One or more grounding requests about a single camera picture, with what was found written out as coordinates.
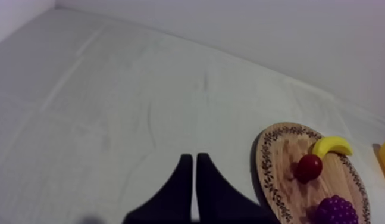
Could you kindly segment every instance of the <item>white surface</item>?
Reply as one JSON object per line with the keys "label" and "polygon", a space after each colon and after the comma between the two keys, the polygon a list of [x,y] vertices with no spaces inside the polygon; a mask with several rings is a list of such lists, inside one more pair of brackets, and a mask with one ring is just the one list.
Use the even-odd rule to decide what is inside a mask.
{"label": "white surface", "polygon": [[210,153],[257,201],[251,146],[282,121],[349,139],[373,223],[385,223],[385,180],[371,149],[385,123],[376,117],[184,39],[49,11],[0,45],[0,223],[121,223],[162,187],[181,153]]}
{"label": "white surface", "polygon": [[55,0],[0,0],[0,42],[54,5]]}
{"label": "white surface", "polygon": [[385,118],[385,1],[59,0],[216,47]]}

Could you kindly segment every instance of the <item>white sheet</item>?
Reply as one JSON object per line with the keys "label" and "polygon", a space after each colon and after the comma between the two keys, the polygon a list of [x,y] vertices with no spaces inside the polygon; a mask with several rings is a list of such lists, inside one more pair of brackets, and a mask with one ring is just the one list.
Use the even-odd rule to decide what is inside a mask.
{"label": "white sheet", "polygon": [[0,45],[0,223],[121,223],[181,153],[201,151],[257,201],[251,146],[282,121],[349,139],[372,221],[385,223],[385,179],[371,149],[385,121],[184,39],[49,11]]}

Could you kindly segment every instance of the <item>red apple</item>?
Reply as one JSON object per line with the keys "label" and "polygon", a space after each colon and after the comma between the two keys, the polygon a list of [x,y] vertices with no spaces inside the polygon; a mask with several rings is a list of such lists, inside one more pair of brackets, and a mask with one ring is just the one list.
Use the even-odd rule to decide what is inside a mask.
{"label": "red apple", "polygon": [[323,170],[323,163],[321,159],[314,154],[307,154],[303,156],[296,166],[295,177],[301,183],[308,183],[316,179]]}

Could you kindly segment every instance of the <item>bunch of grapes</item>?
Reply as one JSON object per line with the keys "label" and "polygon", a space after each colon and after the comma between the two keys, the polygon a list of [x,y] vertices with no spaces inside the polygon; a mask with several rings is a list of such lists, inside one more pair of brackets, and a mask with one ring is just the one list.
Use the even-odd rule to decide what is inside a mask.
{"label": "bunch of grapes", "polygon": [[337,195],[320,202],[315,218],[318,224],[358,224],[358,215],[352,203]]}

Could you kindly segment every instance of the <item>banana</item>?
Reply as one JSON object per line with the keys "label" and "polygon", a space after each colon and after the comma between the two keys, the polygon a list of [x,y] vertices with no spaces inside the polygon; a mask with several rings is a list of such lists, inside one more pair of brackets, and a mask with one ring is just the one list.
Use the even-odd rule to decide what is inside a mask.
{"label": "banana", "polygon": [[352,147],[350,147],[347,140],[339,136],[327,136],[318,140],[313,147],[312,153],[323,159],[329,151],[343,155],[353,154]]}

